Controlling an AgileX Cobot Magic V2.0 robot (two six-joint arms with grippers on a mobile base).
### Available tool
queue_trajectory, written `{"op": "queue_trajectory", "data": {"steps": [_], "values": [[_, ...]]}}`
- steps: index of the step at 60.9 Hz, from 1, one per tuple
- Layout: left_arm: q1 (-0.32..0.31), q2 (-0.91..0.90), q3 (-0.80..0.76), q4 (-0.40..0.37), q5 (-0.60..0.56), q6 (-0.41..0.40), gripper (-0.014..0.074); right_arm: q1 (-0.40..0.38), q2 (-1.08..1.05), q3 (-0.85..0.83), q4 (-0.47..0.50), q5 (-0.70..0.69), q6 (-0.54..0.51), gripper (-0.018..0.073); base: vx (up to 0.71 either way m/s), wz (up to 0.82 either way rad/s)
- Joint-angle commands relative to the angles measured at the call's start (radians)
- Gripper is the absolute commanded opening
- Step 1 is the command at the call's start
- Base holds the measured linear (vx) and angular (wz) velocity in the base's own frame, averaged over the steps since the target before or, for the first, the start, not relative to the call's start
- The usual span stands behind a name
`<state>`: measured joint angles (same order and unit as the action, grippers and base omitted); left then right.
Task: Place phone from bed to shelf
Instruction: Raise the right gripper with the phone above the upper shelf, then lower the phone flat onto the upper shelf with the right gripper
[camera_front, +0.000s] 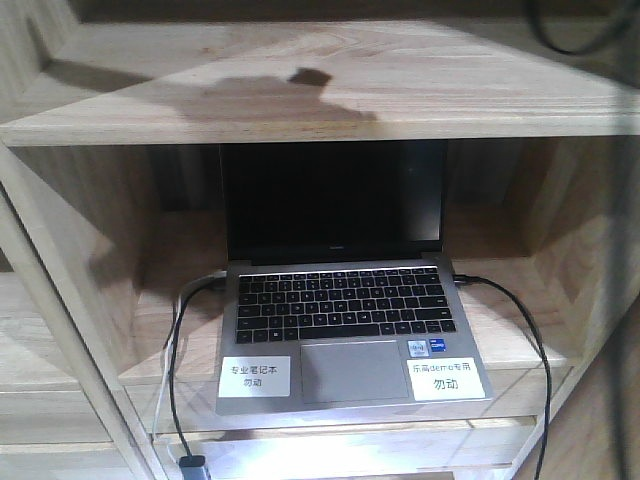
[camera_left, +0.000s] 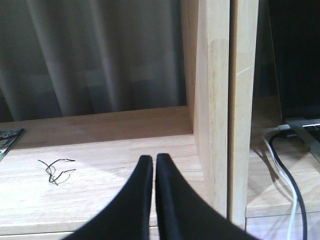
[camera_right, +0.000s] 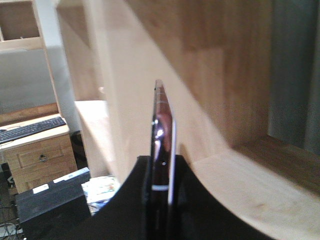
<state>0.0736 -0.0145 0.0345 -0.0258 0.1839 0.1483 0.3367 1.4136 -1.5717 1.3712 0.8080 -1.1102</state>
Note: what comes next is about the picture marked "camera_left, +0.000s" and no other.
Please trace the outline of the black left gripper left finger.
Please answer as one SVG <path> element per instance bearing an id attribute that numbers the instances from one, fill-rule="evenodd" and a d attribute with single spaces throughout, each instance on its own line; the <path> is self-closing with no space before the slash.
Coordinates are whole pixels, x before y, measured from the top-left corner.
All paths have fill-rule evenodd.
<path id="1" fill-rule="evenodd" d="M 139 157 L 115 198 L 65 240 L 148 240 L 153 186 L 153 160 Z"/>

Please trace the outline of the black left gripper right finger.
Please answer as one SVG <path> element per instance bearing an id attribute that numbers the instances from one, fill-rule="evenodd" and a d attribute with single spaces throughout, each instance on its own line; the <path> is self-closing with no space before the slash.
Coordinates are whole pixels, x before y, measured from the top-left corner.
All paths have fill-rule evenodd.
<path id="1" fill-rule="evenodd" d="M 188 184 L 168 153 L 156 159 L 155 202 L 162 240 L 253 240 L 208 205 Z"/>

